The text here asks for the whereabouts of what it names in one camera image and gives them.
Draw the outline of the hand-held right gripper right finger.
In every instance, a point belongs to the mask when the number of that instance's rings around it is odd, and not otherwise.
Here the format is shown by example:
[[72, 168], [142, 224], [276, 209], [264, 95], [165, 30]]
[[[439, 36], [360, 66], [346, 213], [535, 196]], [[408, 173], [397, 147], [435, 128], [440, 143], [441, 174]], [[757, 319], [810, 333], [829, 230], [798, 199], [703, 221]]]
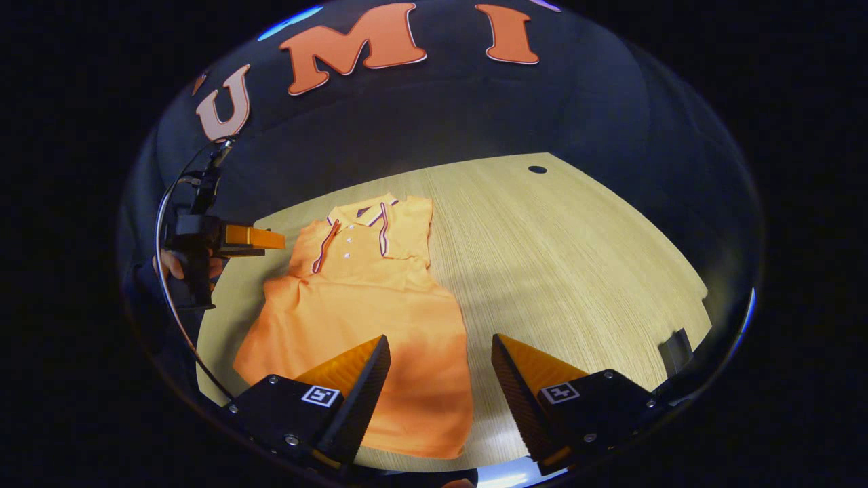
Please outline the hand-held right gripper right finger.
[[586, 373], [501, 333], [491, 340], [491, 365], [542, 475], [594, 466], [669, 414], [666, 402], [613, 369]]

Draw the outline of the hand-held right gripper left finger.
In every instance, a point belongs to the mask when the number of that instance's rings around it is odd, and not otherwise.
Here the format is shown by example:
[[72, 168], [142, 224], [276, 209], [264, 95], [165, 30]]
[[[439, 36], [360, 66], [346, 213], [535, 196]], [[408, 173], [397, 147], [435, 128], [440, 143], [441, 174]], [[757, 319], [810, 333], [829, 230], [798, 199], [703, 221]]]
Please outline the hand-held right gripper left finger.
[[269, 374], [227, 405], [232, 427], [302, 468], [348, 468], [391, 366], [384, 335], [295, 379]]

